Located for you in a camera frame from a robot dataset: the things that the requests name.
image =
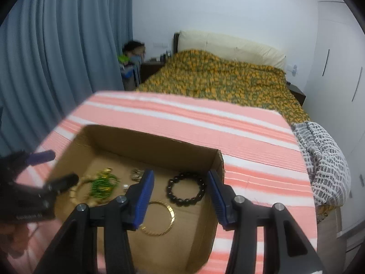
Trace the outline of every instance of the pink and white tablecloth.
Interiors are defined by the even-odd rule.
[[[279,113],[175,95],[99,92],[77,107],[39,147],[39,151],[53,149],[56,160],[30,166],[18,182],[43,185],[57,159],[87,124],[127,128],[220,149],[224,182],[254,203],[283,203],[316,248],[316,214],[308,174],[295,137]],[[10,258],[19,273],[35,268],[60,225],[57,220],[41,223],[28,252],[20,259]],[[225,232],[218,225],[209,261],[199,274],[224,274],[232,238],[232,231]],[[256,273],[262,273],[263,248],[263,230],[259,230]],[[103,268],[102,259],[98,264]]]

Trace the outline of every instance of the floral bedspread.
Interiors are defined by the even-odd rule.
[[[175,54],[138,90],[276,110],[289,124],[310,120],[287,88],[281,69],[229,61],[206,51]]]

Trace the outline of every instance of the white knit blanket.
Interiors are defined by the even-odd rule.
[[[293,123],[292,130],[302,151],[316,206],[342,206],[350,194],[351,177],[344,154],[319,124]]]

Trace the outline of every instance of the dark brown nightstand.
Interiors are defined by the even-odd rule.
[[[157,61],[143,62],[141,65],[141,83],[144,83],[151,75],[158,72],[165,64]]]
[[[298,100],[300,106],[303,106],[304,100],[305,100],[305,94],[298,89],[295,85],[291,84],[290,82],[287,82],[287,87],[289,91],[293,94],[295,99]]]

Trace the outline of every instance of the cream headboard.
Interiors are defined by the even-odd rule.
[[[202,31],[180,31],[177,51],[187,49],[205,50],[223,59],[285,69],[283,52],[268,45],[233,36]]]

